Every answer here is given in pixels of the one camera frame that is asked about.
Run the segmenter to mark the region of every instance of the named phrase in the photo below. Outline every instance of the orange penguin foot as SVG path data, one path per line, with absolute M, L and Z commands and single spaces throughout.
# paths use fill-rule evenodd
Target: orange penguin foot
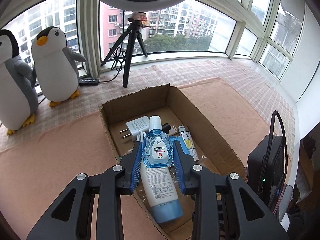
M 61 102 L 50 101 L 49 106 L 50 106 L 50 107 L 55 107 L 55 106 L 57 106 L 58 104 L 61 104 Z
M 22 127 L 26 127 L 29 124 L 32 124 L 35 122 L 35 114 L 32 114 L 28 117 L 27 120 L 25 120 L 25 122 L 22 124 Z
M 9 135 L 12 135 L 12 134 L 14 134 L 14 133 L 16 133 L 16 130 L 10 130 L 10 129 L 7 130 L 7 135 L 8 135 L 8 136 L 9 136 Z
M 78 97 L 80 95 L 79 91 L 76 90 L 70 97 L 70 99 L 74 99 L 75 97 Z

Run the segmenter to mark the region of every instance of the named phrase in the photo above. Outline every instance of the black cable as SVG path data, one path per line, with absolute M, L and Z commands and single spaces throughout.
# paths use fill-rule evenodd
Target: black cable
M 123 13 L 123 19 L 122 19 L 122 33 L 124 33 L 124 10 L 122 11 Z M 123 49 L 123 41 L 121 42 L 121 48 L 118 47 L 116 48 L 116 50 L 112 50 L 112 54 L 115 56 L 115 60 L 112 64 L 112 67 L 111 67 L 111 70 L 116 70 L 118 73 L 116 74 L 116 76 L 113 78 L 113 79 L 110 79 L 110 80 L 107 80 L 107 81 L 99 81 L 99 83 L 107 83 L 107 82 L 110 82 L 110 81 L 113 81 L 118 75 L 119 73 L 121 72 L 121 70 L 123 69 L 123 63 L 125 62 L 125 54 L 126 52 L 124 51 Z
M 274 126 L 275 126 L 275 120 L 276 117 L 279 120 L 280 126 L 281 126 L 281 131 L 282 131 L 282 137 L 283 137 L 283 141 L 284 141 L 284 160 L 285 160 L 285 169 L 284 169 L 284 178 L 282 179 L 281 183 L 284 182 L 285 177 L 287 175 L 287 169 L 288 169 L 288 149 L 287 149 L 287 141 L 285 138 L 285 132 L 284 132 L 284 125 L 281 119 L 280 114 L 278 113 L 278 111 L 274 111 L 272 113 L 272 117 L 271 117 L 271 124 L 270 124 L 270 133 L 269 133 L 269 139 L 268 139 L 268 147 L 267 147 L 267 151 L 266 154 L 263 157 L 263 164 L 262 164 L 262 170 L 261 170 L 261 174 L 260 174 L 260 181 L 259 181 L 259 185 L 258 185 L 258 190 L 257 190 L 257 195 L 261 198 L 262 197 L 262 192 L 263 192 L 263 179 L 264 179 L 264 175 L 266 172 L 266 168 L 267 168 L 267 163 L 268 163 L 268 159 L 270 156 L 270 152 L 271 152 L 271 146 L 272 146 L 272 140 L 273 140 L 273 130 L 274 130 Z
M 39 104 L 41 104 L 44 100 L 45 100 L 45 97 L 40 101 L 40 103 L 39 103 Z

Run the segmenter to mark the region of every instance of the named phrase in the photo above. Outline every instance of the orange penguin beak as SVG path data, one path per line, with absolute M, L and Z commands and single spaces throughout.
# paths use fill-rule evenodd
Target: orange penguin beak
M 48 37 L 47 36 L 42 36 L 39 39 L 37 39 L 37 45 L 38 46 L 43 46 L 44 44 L 47 43 Z

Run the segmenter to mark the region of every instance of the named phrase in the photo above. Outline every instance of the tripod leg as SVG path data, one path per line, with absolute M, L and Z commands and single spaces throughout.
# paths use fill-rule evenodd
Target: tripod leg
M 136 32 L 129 33 L 128 47 L 127 47 L 127 52 L 125 54 L 123 80 L 122 80 L 122 85 L 124 88 L 128 87 L 131 59 L 132 59 L 134 44 L 136 42 L 137 36 L 138 34 Z
M 147 50 L 146 50 L 146 47 L 144 46 L 144 42 L 143 42 L 142 35 L 141 35 L 140 31 L 138 31 L 137 38 L 138 38 L 139 45 L 140 45 L 140 47 L 142 49 L 143 55 L 148 57 Z
M 113 51 L 115 51 L 118 46 L 121 44 L 121 42 L 126 38 L 126 36 L 129 34 L 128 31 L 125 31 L 121 34 L 121 36 L 117 39 L 116 43 L 112 46 L 112 49 L 109 51 L 105 59 L 101 62 L 101 66 L 103 66 L 105 63 L 107 63 L 108 59 L 111 57 Z

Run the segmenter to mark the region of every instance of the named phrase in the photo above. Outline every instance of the white bottle cap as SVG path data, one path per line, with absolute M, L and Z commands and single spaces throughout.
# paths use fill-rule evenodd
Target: white bottle cap
M 149 130 L 159 129 L 162 131 L 161 118 L 157 115 L 150 117 Z

